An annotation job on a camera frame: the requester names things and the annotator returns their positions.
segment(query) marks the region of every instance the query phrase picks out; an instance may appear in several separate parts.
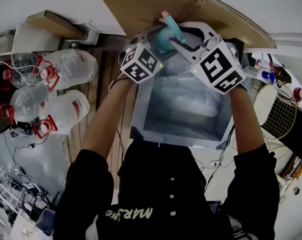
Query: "wooden floor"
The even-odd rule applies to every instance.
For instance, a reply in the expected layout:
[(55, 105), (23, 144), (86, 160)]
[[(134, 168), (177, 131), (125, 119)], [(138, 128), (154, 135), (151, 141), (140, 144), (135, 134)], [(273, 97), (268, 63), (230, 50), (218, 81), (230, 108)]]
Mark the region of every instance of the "wooden floor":
[[(79, 90), (87, 96), (90, 103), (90, 111), (85, 118), (72, 128), (65, 142), (64, 146), (67, 146), (65, 150), (68, 149), (71, 163), (77, 158), (87, 126), (99, 108), (99, 105), (107, 96), (110, 83), (120, 74), (120, 65), (118, 63), (119, 54), (117, 52), (92, 49), (91, 54), (95, 56), (97, 60), (99, 67), (98, 74), (92, 81), (72, 87), (72, 90)], [(117, 128), (125, 150), (130, 141), (130, 126), (136, 102), (136, 91), (136, 86), (130, 89), (124, 106), (121, 108), (123, 112)], [(119, 189), (119, 177), (117, 174), (123, 159), (123, 150), (121, 148), (119, 135), (117, 133), (115, 134), (113, 145), (107, 158), (108, 168), (112, 173), (115, 189)]]

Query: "blue spray nozzle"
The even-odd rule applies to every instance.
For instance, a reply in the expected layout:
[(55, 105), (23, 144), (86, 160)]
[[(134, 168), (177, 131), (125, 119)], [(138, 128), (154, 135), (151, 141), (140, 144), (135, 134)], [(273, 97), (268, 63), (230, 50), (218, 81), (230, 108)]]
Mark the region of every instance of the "blue spray nozzle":
[(276, 74), (274, 72), (269, 73), (267, 71), (263, 71), (261, 75), (264, 79), (270, 79), (272, 85), (274, 84), (276, 80)]

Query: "wooden plank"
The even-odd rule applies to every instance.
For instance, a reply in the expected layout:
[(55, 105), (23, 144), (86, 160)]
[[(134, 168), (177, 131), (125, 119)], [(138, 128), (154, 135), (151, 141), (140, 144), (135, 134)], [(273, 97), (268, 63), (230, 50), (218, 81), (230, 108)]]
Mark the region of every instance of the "wooden plank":
[[(117, 76), (121, 73), (120, 71), (120, 65), (118, 63), (118, 57), (119, 53), (115, 52), (114, 53), (114, 58), (113, 58), (113, 66), (112, 66), (112, 72), (111, 72), (111, 79), (110, 81), (112, 82), (114, 79), (117, 78)], [(119, 132), (121, 132), (122, 128), (122, 116), (120, 117), (117, 129)], [(115, 132), (113, 144), (112, 144), (112, 153), (111, 153), (111, 174), (113, 176), (114, 180), (114, 188), (117, 187), (117, 182), (118, 182), (118, 161), (119, 161), (119, 153), (121, 152), (120, 148), (120, 138), (117, 132)]]
[[(72, 86), (72, 90), (80, 91), (80, 85)], [(73, 131), (74, 152), (75, 152), (75, 157), (77, 157), (81, 149), (80, 124), (77, 123), (75, 126), (73, 126), (72, 131)]]
[(87, 125), (91, 122), (93, 116), (96, 113), (96, 107), (97, 107), (97, 93), (98, 93), (98, 80), (99, 80), (99, 71), (100, 71), (100, 63), (101, 63), (101, 57), (102, 57), (102, 50), (100, 49), (94, 49), (93, 50), (93, 56), (96, 58), (97, 62), (97, 73), (94, 79), (92, 79), (88, 84), (88, 94), (87, 94), (87, 100), (90, 104), (90, 110), (87, 113)]
[[(133, 119), (133, 113), (135, 110), (135, 105), (136, 105), (136, 98), (137, 98), (137, 85), (134, 84), (131, 89), (129, 90), (126, 99), (125, 99), (125, 104), (124, 104), (124, 111), (123, 111), (123, 120), (122, 120), (122, 127), (121, 127), (121, 140), (122, 144), (125, 148), (125, 151), (127, 150), (129, 146), (129, 140), (130, 140), (130, 128), (131, 128), (131, 123)], [(118, 156), (118, 170), (120, 169), (122, 165), (122, 154), (121, 150)], [(120, 185), (120, 179), (117, 176), (117, 181), (116, 181), (116, 189), (119, 189)]]
[(107, 167), (108, 171), (111, 172), (111, 161), (112, 161), (112, 147), (109, 151), (109, 154), (107, 155), (106, 162), (107, 162)]
[(271, 37), (242, 13), (219, 0), (103, 0), (129, 39), (168, 11), (178, 22), (205, 22), (223, 38), (246, 48), (275, 48)]
[[(99, 76), (101, 77), (101, 79), (99, 79), (99, 83), (101, 83), (99, 105), (102, 103), (102, 101), (105, 99), (105, 97), (108, 94), (109, 84), (110, 84), (110, 80), (111, 80), (113, 60), (115, 57), (115, 53), (113, 51), (108, 51), (103, 54), (105, 54), (104, 65), (103, 65), (103, 68), (100, 68), (100, 70), (102, 72), (100, 72), (100, 74), (99, 74)], [(109, 171), (111, 171), (112, 148), (109, 152), (109, 155), (107, 156), (106, 162), (107, 162)]]
[[(86, 97), (88, 97), (88, 92), (89, 92), (89, 83), (88, 82), (80, 84), (80, 92), (83, 93)], [(88, 119), (87, 119), (87, 116), (85, 116), (79, 122), (80, 144), (82, 144), (83, 136), (85, 135), (87, 126), (88, 126)]]
[(67, 135), (62, 135), (61, 139), (62, 139), (64, 158), (65, 158), (67, 167), (69, 167), (72, 162), (71, 162), (71, 157), (70, 157), (70, 152), (69, 152), (68, 136)]
[(68, 144), (68, 151), (69, 151), (69, 157), (70, 157), (70, 161), (71, 163), (73, 163), (76, 158), (76, 150), (75, 150), (75, 143), (73, 141), (74, 137), (73, 137), (73, 128), (70, 131), (70, 135), (67, 136), (67, 144)]
[(101, 82), (100, 104), (103, 102), (103, 100), (105, 99), (105, 97), (109, 92), (108, 89), (111, 82), (110, 79), (111, 79), (114, 57), (115, 57), (115, 53), (113, 51), (106, 52), (105, 63), (103, 68), (103, 76)]

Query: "cardboard box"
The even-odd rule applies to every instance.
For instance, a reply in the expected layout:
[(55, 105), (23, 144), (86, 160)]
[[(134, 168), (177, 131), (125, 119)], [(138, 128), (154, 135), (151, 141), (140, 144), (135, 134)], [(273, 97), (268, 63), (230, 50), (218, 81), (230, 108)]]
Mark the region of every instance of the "cardboard box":
[(245, 48), (275, 48), (271, 37), (253, 21), (219, 0), (103, 0), (132, 38), (167, 11), (177, 23), (205, 22), (224, 39), (237, 38)]
[(80, 38), (83, 35), (80, 29), (49, 10), (27, 17), (26, 23), (63, 38)]

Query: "black shirt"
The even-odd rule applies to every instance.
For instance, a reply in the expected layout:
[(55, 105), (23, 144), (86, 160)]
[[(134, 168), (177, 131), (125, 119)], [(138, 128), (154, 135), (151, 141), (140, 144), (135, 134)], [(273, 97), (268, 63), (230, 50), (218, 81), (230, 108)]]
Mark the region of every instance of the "black shirt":
[[(87, 239), (99, 240), (274, 239), (280, 198), (276, 159), (263, 145), (234, 162), (228, 196), (213, 214), (204, 195), (206, 179), (187, 147), (134, 141), (118, 172), (116, 205), (106, 160), (81, 150), (67, 173), (54, 239), (84, 240), (88, 227)], [(90, 238), (92, 229), (96, 236)]]

